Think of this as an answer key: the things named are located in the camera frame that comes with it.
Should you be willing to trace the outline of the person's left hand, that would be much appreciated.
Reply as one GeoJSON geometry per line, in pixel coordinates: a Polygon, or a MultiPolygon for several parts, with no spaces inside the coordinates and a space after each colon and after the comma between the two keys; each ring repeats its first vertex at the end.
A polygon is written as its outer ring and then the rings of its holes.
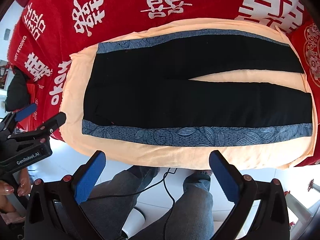
{"type": "Polygon", "coordinates": [[[27,168],[18,173],[17,179],[11,174],[1,173],[1,212],[25,213],[27,209],[31,179],[27,168]]]}

